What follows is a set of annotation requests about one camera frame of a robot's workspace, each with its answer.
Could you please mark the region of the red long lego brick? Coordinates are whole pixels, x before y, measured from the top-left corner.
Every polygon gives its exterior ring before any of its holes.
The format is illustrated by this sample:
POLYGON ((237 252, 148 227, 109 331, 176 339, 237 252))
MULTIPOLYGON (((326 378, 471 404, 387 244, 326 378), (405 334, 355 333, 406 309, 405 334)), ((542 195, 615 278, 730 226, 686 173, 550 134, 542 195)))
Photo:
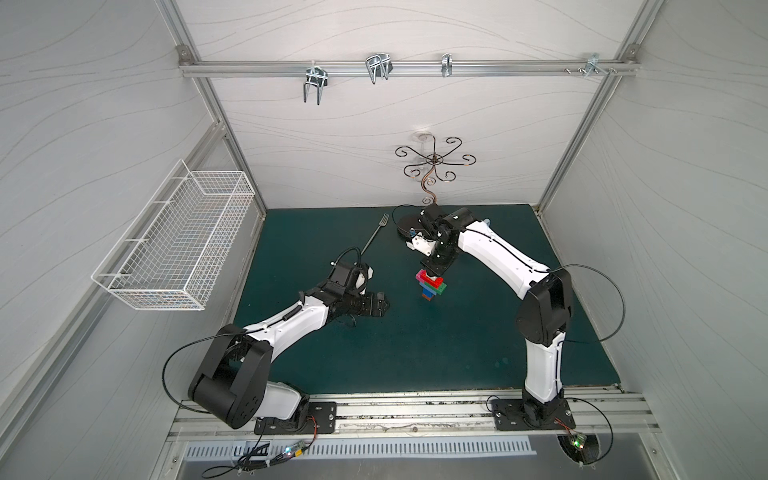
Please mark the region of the red long lego brick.
POLYGON ((442 277, 430 276, 424 269, 422 269, 422 270, 424 271, 425 278, 424 278, 423 281, 420 281, 420 282, 427 282, 427 283, 432 284, 434 286, 439 286, 441 283, 444 282, 442 277))

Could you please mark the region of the green long lego brick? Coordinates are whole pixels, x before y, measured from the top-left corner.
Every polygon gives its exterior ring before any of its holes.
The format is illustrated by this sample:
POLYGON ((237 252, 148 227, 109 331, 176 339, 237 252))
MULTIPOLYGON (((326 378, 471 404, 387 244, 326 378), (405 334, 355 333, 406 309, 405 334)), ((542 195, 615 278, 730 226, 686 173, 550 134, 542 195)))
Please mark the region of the green long lego brick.
POLYGON ((445 283, 441 283, 439 286, 434 286, 427 282, 421 282, 420 285, 422 287, 422 291, 423 290, 429 291, 433 293, 434 296, 441 295, 444 292, 444 290, 447 288, 447 285, 445 283))

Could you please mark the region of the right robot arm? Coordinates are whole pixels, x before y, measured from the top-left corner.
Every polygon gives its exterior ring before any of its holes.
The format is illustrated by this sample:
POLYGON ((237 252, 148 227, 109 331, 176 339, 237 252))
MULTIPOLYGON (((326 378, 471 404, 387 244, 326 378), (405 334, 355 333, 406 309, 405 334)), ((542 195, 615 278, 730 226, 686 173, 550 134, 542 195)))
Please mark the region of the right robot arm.
POLYGON ((466 253, 503 280, 521 304, 515 324, 526 345, 526 377, 521 400, 510 418, 535 429, 561 422, 567 408, 561 379, 562 350, 573 317, 574 290, 569 265, 551 268, 506 241, 491 221, 466 207, 447 213, 430 204, 397 221, 406 245, 425 256, 424 275, 442 277, 466 253))

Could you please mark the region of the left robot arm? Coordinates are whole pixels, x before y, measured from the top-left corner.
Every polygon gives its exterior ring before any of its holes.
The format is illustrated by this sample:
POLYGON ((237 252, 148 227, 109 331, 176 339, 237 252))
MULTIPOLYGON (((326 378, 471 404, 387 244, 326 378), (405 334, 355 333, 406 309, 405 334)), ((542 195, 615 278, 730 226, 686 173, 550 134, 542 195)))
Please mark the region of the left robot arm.
POLYGON ((301 291, 295 303, 273 316, 243 328, 228 324, 214 335, 179 347, 161 369, 164 393, 179 408, 212 415, 232 429, 254 417, 283 423, 293 431, 303 429, 311 416, 309 396, 271 381, 271 366, 299 340, 341 316, 383 317, 389 302, 385 293, 368 290, 373 274, 373 268, 361 261, 337 260, 325 280, 301 291), (187 391, 197 404, 193 408, 173 396, 166 374, 172 358, 204 342, 210 345, 187 391))

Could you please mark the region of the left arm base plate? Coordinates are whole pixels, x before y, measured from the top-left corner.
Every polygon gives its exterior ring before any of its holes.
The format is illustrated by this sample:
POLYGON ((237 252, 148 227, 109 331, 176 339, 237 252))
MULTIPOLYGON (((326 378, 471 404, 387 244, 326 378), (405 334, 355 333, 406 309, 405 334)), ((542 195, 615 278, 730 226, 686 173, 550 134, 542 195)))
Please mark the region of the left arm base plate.
POLYGON ((336 428, 337 403, 302 400, 287 420, 256 418, 254 433, 264 435, 332 434, 336 428))

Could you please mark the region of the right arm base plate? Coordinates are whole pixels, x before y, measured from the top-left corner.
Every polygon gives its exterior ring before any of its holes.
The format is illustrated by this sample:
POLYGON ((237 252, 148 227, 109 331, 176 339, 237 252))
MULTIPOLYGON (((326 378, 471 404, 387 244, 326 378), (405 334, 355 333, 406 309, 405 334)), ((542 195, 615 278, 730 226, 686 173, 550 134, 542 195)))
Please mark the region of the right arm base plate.
POLYGON ((540 403, 535 399, 490 397, 486 407, 498 431, 575 429, 576 422, 566 400, 540 403))

